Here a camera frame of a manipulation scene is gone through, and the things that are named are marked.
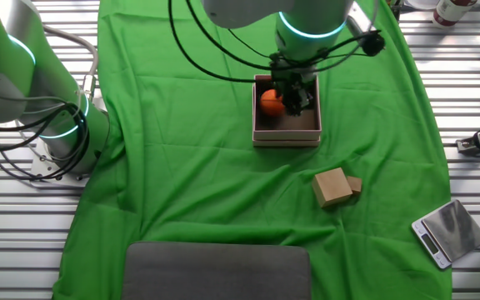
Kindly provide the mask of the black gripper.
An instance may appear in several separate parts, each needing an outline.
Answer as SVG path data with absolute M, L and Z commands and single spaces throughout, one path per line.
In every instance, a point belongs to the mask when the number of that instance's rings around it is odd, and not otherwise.
M 316 66 L 296 67 L 288 62 L 272 62 L 271 77 L 273 85 L 278 90 L 300 87 L 297 90 L 287 90 L 283 94 L 283 105 L 289 116 L 300 116 L 303 109 L 313 100 Z

